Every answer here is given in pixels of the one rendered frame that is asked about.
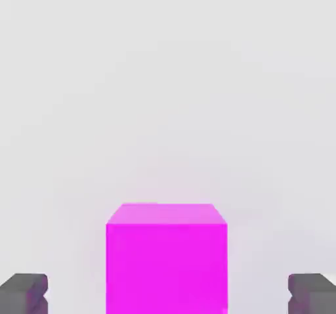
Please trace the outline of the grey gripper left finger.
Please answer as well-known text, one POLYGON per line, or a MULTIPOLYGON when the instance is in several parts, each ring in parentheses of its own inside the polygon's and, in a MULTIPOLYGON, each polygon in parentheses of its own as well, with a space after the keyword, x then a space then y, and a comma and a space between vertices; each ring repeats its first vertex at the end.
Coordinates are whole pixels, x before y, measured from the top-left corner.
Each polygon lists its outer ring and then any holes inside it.
POLYGON ((0 286, 0 314, 48 314, 48 278, 43 273, 15 273, 0 286))

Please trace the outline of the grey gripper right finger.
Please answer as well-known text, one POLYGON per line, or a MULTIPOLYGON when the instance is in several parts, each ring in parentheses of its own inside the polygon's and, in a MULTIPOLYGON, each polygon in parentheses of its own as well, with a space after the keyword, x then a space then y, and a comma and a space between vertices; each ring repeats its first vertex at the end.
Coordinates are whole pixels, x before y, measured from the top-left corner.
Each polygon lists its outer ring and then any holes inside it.
POLYGON ((336 314, 336 285, 322 274, 290 274, 288 290, 288 314, 336 314))

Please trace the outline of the small magenta cube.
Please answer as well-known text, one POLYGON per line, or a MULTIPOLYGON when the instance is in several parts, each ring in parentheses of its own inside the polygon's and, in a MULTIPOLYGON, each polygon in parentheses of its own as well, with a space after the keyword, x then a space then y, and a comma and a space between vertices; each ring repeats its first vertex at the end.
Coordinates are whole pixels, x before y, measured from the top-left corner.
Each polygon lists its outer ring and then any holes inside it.
POLYGON ((228 314, 228 225, 212 204, 122 204, 106 224, 106 314, 228 314))

